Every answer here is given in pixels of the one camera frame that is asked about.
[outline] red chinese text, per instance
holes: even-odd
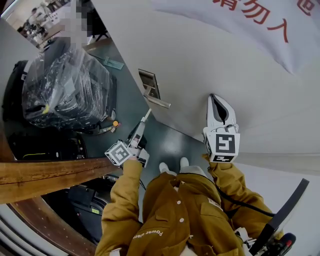
[[[214,3],[219,3],[220,0],[213,0]],[[237,1],[236,0],[221,0],[221,7],[223,6],[229,6],[230,11],[234,11],[237,6]]]
[[[283,37],[284,37],[284,41],[286,43],[289,43],[288,41],[288,37],[287,37],[287,21],[285,18],[282,19],[283,20],[283,23],[279,26],[274,26],[274,27],[267,27],[268,30],[278,30],[278,29],[281,29],[283,28]]]
[[[247,18],[255,18],[260,15],[263,15],[261,20],[253,19],[255,23],[263,24],[270,14],[270,11],[265,7],[263,7],[262,5],[258,4],[257,0],[250,0],[249,2],[245,2],[244,5],[245,6],[253,5],[252,8],[250,9],[242,10],[242,12],[246,14],[245,16]]]
[[[315,4],[311,2],[311,0],[298,0],[298,7],[303,11],[306,15],[311,16],[310,11],[315,7]]]

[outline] green label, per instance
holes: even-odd
[[[99,213],[100,213],[99,210],[96,210],[96,209],[91,209],[91,210],[92,210],[92,212],[93,212],[94,214],[99,214]]]

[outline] door handle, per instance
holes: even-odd
[[[139,75],[145,88],[143,96],[146,97],[149,102],[169,109],[171,104],[160,99],[156,75],[142,69],[139,69]]]
[[[146,88],[143,96],[146,97],[146,99],[147,99],[148,101],[150,101],[150,102],[152,102],[152,103],[154,103],[154,104],[157,104],[157,105],[159,105],[159,106],[161,106],[161,107],[164,107],[164,108],[166,108],[166,109],[169,109],[170,106],[171,106],[171,103],[165,102],[165,101],[163,101],[163,100],[161,100],[161,99],[158,99],[158,98],[156,98],[156,97],[152,97],[152,96],[150,95],[151,90],[152,90],[152,87],[148,86],[148,87]]]

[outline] white banner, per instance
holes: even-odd
[[[288,72],[320,53],[320,0],[151,0],[155,10],[183,15],[249,38]]]

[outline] metal door handle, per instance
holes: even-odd
[[[144,92],[143,96],[146,97],[146,99],[148,101],[150,101],[150,102],[152,102],[154,104],[157,104],[157,105],[159,105],[161,107],[164,107],[166,109],[169,109],[170,106],[171,106],[171,103],[165,102],[165,101],[163,101],[161,99],[158,99],[156,97],[152,97],[150,95],[151,90],[152,90],[151,86],[146,86],[146,89],[145,89],[145,92]]]

